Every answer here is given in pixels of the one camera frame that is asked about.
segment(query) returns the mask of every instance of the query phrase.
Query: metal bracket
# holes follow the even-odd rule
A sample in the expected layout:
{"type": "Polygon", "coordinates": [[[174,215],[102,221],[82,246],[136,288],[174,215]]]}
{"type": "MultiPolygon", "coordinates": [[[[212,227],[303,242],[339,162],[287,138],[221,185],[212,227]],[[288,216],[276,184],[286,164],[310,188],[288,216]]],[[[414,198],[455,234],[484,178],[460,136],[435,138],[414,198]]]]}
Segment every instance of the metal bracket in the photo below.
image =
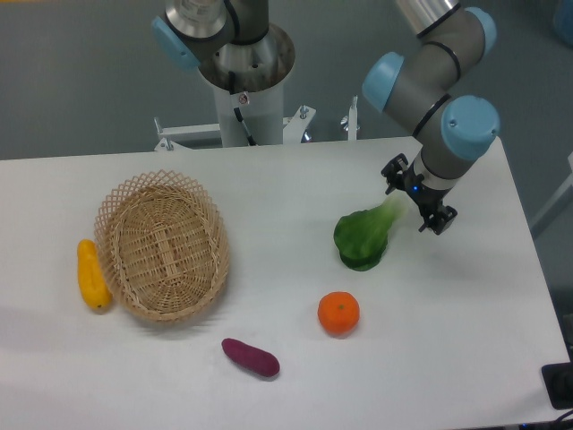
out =
{"type": "MultiPolygon", "coordinates": [[[[308,137],[305,136],[306,129],[316,115],[316,109],[307,106],[300,106],[295,115],[283,118],[283,143],[292,144],[300,143],[308,137]]],[[[173,151],[175,149],[189,150],[183,145],[178,145],[174,140],[179,142],[198,142],[221,137],[219,124],[189,125],[184,127],[163,128],[159,123],[159,118],[153,118],[157,130],[159,144],[156,145],[155,151],[173,151]]]]}
{"type": "Polygon", "coordinates": [[[283,129],[283,144],[299,144],[303,140],[304,132],[306,132],[315,115],[316,109],[306,105],[300,106],[283,129]]]}

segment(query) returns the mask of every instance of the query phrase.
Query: green vegetable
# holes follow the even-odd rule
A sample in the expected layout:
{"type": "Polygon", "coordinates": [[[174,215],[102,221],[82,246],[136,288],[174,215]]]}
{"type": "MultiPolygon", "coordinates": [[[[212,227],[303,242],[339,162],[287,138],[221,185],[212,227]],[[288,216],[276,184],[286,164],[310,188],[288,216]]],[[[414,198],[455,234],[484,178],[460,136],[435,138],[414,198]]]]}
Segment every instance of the green vegetable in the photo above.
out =
{"type": "Polygon", "coordinates": [[[395,193],[380,206],[342,217],[334,229],[340,260],[354,271],[368,271],[376,266],[388,246],[392,224],[406,212],[405,200],[395,193]]]}

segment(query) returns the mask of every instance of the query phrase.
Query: yellow vegetable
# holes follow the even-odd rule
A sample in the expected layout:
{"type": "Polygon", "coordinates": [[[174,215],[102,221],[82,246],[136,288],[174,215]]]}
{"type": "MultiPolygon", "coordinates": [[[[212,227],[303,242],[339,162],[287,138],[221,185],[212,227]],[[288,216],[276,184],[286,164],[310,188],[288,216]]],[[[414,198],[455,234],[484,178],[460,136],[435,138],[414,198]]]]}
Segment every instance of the yellow vegetable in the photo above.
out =
{"type": "Polygon", "coordinates": [[[101,309],[111,303],[111,293],[99,268],[96,244],[89,239],[78,244],[78,284],[83,301],[92,309],[101,309]]]}

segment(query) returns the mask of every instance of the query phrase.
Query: purple sweet potato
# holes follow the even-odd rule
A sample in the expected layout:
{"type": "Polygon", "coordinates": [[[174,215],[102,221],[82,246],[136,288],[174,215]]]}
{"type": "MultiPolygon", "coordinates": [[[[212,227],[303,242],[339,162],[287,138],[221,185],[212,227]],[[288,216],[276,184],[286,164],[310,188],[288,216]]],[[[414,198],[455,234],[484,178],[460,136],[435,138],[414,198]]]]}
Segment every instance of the purple sweet potato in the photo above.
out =
{"type": "Polygon", "coordinates": [[[221,346],[227,357],[260,376],[270,378],[280,370],[280,364],[275,356],[240,340],[227,338],[221,342],[221,346]]]}

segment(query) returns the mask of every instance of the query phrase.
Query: toy vegetable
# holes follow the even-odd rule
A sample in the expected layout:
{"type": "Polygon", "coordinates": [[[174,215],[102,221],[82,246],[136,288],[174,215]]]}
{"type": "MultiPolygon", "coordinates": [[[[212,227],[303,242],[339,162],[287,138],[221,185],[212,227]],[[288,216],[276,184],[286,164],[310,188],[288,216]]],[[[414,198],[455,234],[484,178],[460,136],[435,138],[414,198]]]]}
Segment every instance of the toy vegetable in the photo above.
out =
{"type": "Polygon", "coordinates": [[[368,271],[376,266],[388,246],[392,224],[406,212],[404,200],[393,194],[380,206],[342,217],[334,229],[340,260],[355,271],[368,271]]]}
{"type": "Polygon", "coordinates": [[[78,244],[78,284],[83,301],[92,309],[111,303],[112,296],[99,268],[96,245],[89,239],[78,244]]]}

